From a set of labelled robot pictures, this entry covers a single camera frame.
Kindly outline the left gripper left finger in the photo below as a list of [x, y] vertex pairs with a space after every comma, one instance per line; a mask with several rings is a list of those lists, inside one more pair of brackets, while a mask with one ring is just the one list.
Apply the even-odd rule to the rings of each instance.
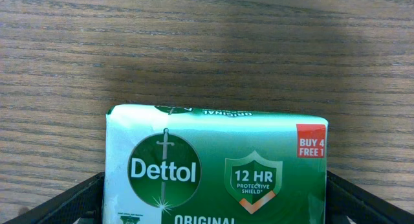
[[102, 224], [104, 176], [100, 172], [6, 224]]

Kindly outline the green Dettol soap bar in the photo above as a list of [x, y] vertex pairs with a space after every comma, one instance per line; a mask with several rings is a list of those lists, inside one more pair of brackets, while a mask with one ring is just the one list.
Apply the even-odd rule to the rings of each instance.
[[328, 122], [124, 104], [106, 115], [104, 223], [323, 223]]

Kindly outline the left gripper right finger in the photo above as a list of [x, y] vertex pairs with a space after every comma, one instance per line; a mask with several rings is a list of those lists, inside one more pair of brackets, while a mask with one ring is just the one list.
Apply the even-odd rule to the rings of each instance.
[[326, 224], [413, 224], [413, 214], [327, 172]]

